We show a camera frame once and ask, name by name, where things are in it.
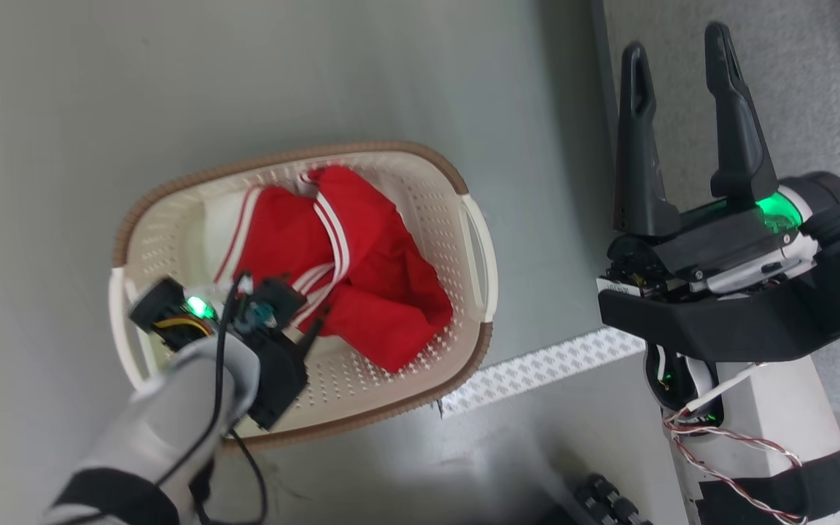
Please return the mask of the black left gripper green light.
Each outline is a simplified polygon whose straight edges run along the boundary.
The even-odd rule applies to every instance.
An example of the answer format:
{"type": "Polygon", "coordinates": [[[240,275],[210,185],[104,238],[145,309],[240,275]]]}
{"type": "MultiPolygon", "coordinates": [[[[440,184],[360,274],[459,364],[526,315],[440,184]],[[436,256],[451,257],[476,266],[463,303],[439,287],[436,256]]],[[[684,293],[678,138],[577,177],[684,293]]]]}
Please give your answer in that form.
{"type": "MultiPolygon", "coordinates": [[[[176,280],[163,278],[131,307],[129,319],[139,329],[160,336],[163,345],[174,353],[222,332],[257,353],[270,343],[293,350],[295,343],[284,329],[306,305],[306,297],[280,278],[264,279],[253,290],[247,289],[247,282],[242,278],[239,288],[226,296],[230,305],[217,311],[206,299],[186,296],[176,280]]],[[[296,343],[301,359],[306,359],[316,343],[330,310],[330,306],[321,306],[296,343]]]]}

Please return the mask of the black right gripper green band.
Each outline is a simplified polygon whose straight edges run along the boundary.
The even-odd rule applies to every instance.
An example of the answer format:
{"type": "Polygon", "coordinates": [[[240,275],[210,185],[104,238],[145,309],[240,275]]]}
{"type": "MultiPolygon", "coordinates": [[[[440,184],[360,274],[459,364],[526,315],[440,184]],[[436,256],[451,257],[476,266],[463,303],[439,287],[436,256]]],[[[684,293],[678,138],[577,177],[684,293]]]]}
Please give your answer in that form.
{"type": "Polygon", "coordinates": [[[666,198],[658,158],[648,56],[643,44],[631,42],[621,54],[613,228],[632,236],[611,243],[599,290],[733,295],[814,266],[820,243],[802,227],[817,214],[840,210],[840,176],[817,171],[779,183],[730,29],[720,21],[704,30],[704,69],[715,100],[719,155],[711,194],[755,205],[709,203],[683,213],[680,229],[679,209],[666,198]]]}

